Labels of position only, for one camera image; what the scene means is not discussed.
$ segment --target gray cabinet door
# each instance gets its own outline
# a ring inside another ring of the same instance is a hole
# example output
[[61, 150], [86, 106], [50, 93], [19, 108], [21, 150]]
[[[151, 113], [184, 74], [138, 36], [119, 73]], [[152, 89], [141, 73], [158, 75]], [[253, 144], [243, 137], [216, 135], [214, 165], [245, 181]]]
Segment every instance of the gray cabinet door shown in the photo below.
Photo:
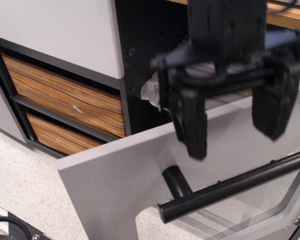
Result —
[[26, 142], [27, 138], [17, 121], [3, 91], [0, 88], [0, 129], [14, 136], [15, 138]]
[[[208, 110], [207, 157], [202, 162], [189, 158], [172, 123], [59, 159], [59, 174], [89, 239], [137, 240], [136, 216], [172, 198], [162, 177], [170, 166], [178, 165], [197, 190], [300, 151], [300, 91], [288, 127], [277, 141], [255, 129], [251, 115], [251, 97]], [[300, 216], [300, 172], [291, 180], [279, 180], [284, 181], [282, 197], [274, 193], [278, 182], [259, 191], [269, 192], [265, 200], [271, 204], [278, 200], [274, 205], [252, 209], [255, 198], [249, 201], [245, 196], [214, 205], [219, 210], [214, 216], [229, 227], [204, 239], [260, 240], [294, 227]], [[240, 221], [224, 216], [223, 208], [242, 211]], [[248, 218], [247, 209], [253, 213]]]

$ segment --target glass panel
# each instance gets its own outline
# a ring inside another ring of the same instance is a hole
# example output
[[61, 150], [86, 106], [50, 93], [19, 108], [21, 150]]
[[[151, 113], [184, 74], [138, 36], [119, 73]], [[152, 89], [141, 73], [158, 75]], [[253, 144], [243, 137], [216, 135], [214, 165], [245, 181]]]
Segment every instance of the glass panel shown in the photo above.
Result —
[[179, 219], [178, 227], [219, 240], [282, 212], [300, 183], [292, 172]]
[[136, 218], [139, 239], [222, 239], [282, 212], [299, 184], [300, 171], [292, 172], [168, 224], [147, 208]]

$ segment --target drawer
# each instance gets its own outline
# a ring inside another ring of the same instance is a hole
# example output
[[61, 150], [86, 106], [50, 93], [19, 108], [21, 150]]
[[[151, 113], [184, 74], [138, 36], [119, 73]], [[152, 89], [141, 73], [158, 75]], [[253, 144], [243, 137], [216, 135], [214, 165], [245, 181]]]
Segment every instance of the drawer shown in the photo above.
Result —
[[71, 155], [103, 144], [31, 113], [26, 114], [38, 141], [63, 154]]
[[2, 53], [16, 87], [26, 100], [113, 137], [125, 137], [119, 95], [62, 76]]

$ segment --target screw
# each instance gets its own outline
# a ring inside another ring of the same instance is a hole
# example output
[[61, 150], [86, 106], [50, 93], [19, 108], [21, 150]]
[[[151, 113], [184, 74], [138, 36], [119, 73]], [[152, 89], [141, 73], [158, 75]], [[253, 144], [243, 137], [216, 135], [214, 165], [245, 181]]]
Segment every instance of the screw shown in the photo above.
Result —
[[133, 54], [135, 54], [136, 49], [133, 47], [129, 51], [129, 56], [132, 57]]
[[298, 216], [297, 218], [296, 218], [296, 220], [294, 221], [294, 223], [296, 224], [296, 223], [300, 223], [300, 216]]
[[40, 235], [39, 234], [35, 234], [32, 236], [32, 240], [39, 240], [40, 239]]

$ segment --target gray cabinet panel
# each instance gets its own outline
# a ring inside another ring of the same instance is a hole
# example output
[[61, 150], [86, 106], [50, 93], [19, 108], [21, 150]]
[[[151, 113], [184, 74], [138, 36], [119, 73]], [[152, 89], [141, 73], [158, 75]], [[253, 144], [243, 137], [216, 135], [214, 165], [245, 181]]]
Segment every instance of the gray cabinet panel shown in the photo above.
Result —
[[0, 129], [14, 136], [15, 138], [26, 142], [26, 136], [22, 131], [19, 122], [16, 119], [4, 93], [0, 88]]

